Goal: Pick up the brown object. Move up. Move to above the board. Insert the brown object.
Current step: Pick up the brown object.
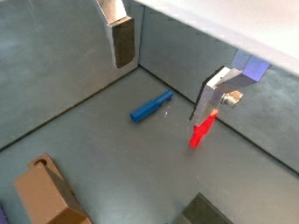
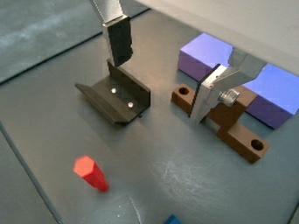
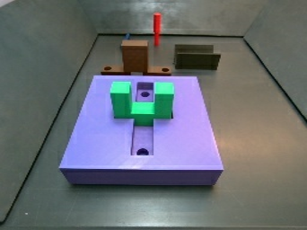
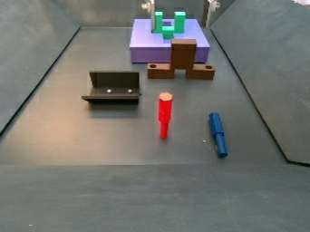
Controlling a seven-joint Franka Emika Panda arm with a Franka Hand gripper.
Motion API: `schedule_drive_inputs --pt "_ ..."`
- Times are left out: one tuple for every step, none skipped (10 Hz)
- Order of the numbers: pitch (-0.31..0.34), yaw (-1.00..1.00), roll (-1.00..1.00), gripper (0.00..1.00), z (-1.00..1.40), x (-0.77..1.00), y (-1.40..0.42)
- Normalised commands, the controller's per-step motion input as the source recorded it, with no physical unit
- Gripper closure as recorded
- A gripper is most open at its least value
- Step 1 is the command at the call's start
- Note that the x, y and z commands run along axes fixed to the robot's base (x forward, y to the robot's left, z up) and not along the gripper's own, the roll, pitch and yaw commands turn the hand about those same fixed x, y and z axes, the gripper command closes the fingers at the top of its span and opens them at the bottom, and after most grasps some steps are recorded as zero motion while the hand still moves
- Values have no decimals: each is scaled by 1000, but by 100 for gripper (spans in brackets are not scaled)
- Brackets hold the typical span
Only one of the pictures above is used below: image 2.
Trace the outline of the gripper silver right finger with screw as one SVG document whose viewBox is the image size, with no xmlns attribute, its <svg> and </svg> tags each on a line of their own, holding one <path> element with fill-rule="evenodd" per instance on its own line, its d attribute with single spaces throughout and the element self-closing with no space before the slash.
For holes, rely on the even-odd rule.
<svg viewBox="0 0 299 224">
<path fill-rule="evenodd" d="M 231 106 L 239 97 L 235 87 L 253 81 L 266 64 L 262 59 L 234 48 L 229 58 L 229 67 L 218 65 L 199 83 L 190 118 L 199 123 L 221 102 Z"/>
</svg>

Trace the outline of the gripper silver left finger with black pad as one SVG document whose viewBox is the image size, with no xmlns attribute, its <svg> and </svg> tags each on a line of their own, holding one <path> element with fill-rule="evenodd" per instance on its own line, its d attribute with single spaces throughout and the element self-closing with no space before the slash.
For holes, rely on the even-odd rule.
<svg viewBox="0 0 299 224">
<path fill-rule="evenodd" d="M 112 65 L 119 67 L 134 54 L 130 17 L 123 12 L 119 0 L 90 0 L 90 3 L 103 23 Z"/>
</svg>

